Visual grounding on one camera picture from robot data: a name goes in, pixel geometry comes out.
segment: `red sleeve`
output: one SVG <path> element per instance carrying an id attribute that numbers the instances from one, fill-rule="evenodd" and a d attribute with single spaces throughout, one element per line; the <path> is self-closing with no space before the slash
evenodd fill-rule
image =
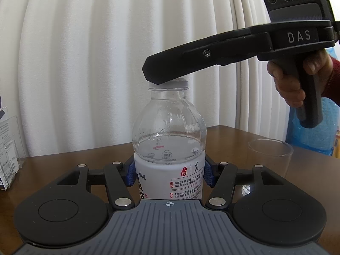
<path id="1" fill-rule="evenodd" d="M 333 72 L 330 75 L 322 96 L 331 99 L 340 106 L 340 62 L 334 58 L 332 58 L 332 60 Z"/>

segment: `gray base plate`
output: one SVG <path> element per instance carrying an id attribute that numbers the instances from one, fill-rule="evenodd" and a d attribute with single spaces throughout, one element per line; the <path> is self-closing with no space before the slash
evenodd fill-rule
<path id="1" fill-rule="evenodd" d="M 116 211 L 95 237 L 63 249 L 23 245 L 16 255 L 326 255 L 312 242 L 297 248 L 276 248 L 254 242 L 239 232 L 226 213 L 208 210 L 199 200 L 141 200 Z"/>

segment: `drinking glass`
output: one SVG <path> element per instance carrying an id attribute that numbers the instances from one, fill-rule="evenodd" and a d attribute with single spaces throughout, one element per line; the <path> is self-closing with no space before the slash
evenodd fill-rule
<path id="1" fill-rule="evenodd" d="M 274 139 L 256 139 L 248 142 L 247 165 L 263 165 L 278 175 L 285 177 L 293 148 L 291 145 Z M 250 185 L 243 185 L 242 194 L 250 192 Z"/>

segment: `bottle cap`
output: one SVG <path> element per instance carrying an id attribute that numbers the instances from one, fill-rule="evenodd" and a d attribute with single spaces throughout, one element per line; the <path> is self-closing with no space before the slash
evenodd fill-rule
<path id="1" fill-rule="evenodd" d="M 184 78 L 176 78 L 172 81 L 167 81 L 162 84 L 154 84 L 152 82 L 149 82 L 149 90 L 187 90 L 188 88 L 188 81 L 186 81 Z"/>

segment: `finger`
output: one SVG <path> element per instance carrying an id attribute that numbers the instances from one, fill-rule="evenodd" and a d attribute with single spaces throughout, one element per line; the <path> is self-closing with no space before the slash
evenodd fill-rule
<path id="1" fill-rule="evenodd" d="M 290 107 L 294 107 L 294 108 L 299 108 L 303 105 L 303 102 L 291 102 L 291 101 L 286 101 L 286 103 L 290 106 Z"/>
<path id="2" fill-rule="evenodd" d="M 320 82 L 328 81 L 329 76 L 333 71 L 333 61 L 329 54 L 327 54 L 326 63 L 319 70 L 319 80 Z"/>
<path id="3" fill-rule="evenodd" d="M 305 91 L 302 89 L 298 91 L 279 91 L 280 96 L 286 101 L 302 102 L 306 98 Z"/>
<path id="4" fill-rule="evenodd" d="M 283 78 L 283 70 L 279 65 L 275 64 L 274 62 L 268 61 L 267 70 L 272 77 L 275 77 L 276 79 Z"/>
<path id="5" fill-rule="evenodd" d="M 303 68 L 309 75 L 315 75 L 322 67 L 325 66 L 328 60 L 328 54 L 325 49 L 319 50 L 308 56 L 303 61 Z"/>
<path id="6" fill-rule="evenodd" d="M 280 91 L 298 91 L 301 89 L 299 80 L 291 75 L 285 75 L 282 79 L 274 79 Z"/>

